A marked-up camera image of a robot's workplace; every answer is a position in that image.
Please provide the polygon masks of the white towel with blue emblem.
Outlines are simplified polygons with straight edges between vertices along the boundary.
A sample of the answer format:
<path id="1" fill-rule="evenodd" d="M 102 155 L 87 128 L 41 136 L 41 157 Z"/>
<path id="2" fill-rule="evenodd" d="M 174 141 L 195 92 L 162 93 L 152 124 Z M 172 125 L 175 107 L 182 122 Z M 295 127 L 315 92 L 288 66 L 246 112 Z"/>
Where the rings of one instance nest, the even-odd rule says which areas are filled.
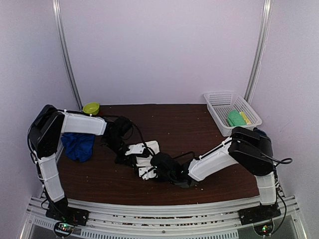
<path id="1" fill-rule="evenodd" d="M 138 167 L 151 167 L 152 158 L 160 152 L 159 143 L 156 140 L 138 143 L 136 145 L 136 162 Z"/>

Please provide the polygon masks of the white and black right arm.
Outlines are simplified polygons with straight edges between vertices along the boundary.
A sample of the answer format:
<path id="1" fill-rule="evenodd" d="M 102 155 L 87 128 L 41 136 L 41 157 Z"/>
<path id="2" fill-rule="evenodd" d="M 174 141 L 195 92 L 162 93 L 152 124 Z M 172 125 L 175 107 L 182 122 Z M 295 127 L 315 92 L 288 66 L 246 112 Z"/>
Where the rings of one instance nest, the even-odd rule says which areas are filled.
<path id="1" fill-rule="evenodd" d="M 242 165 L 255 176 L 260 205 L 252 212 L 259 219 L 280 215 L 277 203 L 276 172 L 270 138 L 263 131 L 235 127 L 231 135 L 209 152 L 181 165 L 166 153 L 159 152 L 150 160 L 160 179 L 180 187 L 196 182 L 234 164 Z"/>

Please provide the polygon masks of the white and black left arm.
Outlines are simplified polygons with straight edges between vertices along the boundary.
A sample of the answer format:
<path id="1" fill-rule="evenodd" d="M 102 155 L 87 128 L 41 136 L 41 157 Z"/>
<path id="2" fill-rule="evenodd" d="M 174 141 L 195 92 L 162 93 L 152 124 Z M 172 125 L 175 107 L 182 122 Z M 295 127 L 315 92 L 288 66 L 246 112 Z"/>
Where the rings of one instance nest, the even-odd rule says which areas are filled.
<path id="1" fill-rule="evenodd" d="M 45 105 L 31 124 L 27 142 L 32 159 L 39 169 L 40 180 L 53 214 L 61 221 L 72 216 L 68 200 L 62 189 L 56 164 L 60 137 L 64 133 L 98 135 L 119 159 L 128 150 L 123 137 L 133 123 L 123 116 L 95 116 L 76 111 L 59 110 Z"/>

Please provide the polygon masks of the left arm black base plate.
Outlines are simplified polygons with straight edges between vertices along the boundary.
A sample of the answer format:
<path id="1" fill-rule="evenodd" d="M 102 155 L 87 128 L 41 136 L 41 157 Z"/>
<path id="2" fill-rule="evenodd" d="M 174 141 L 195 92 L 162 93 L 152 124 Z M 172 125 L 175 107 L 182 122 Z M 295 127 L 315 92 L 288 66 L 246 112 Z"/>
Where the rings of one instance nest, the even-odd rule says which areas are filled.
<path id="1" fill-rule="evenodd" d="M 89 211 L 68 207 L 66 211 L 62 212 L 56 208 L 48 208 L 45 215 L 48 218 L 66 222 L 68 224 L 86 226 Z"/>

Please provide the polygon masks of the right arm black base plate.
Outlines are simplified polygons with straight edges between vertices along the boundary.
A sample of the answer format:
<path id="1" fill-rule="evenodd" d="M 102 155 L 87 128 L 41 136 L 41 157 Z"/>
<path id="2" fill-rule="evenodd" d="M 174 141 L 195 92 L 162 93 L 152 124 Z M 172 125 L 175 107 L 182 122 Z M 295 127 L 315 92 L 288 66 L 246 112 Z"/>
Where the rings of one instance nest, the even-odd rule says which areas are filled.
<path id="1" fill-rule="evenodd" d="M 254 224 L 267 221 L 281 215 L 281 210 L 277 206 L 256 206 L 238 211 L 241 225 Z"/>

